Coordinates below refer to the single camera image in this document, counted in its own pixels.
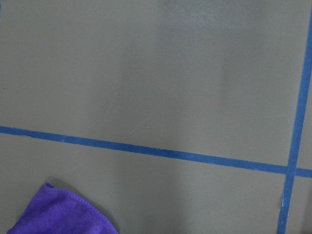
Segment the purple cloth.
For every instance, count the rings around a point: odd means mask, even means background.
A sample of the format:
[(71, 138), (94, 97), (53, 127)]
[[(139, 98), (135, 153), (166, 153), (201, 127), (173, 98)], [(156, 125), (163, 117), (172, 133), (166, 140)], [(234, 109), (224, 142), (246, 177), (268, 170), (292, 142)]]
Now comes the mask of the purple cloth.
[(87, 200), (50, 183), (40, 187), (9, 234), (117, 234)]

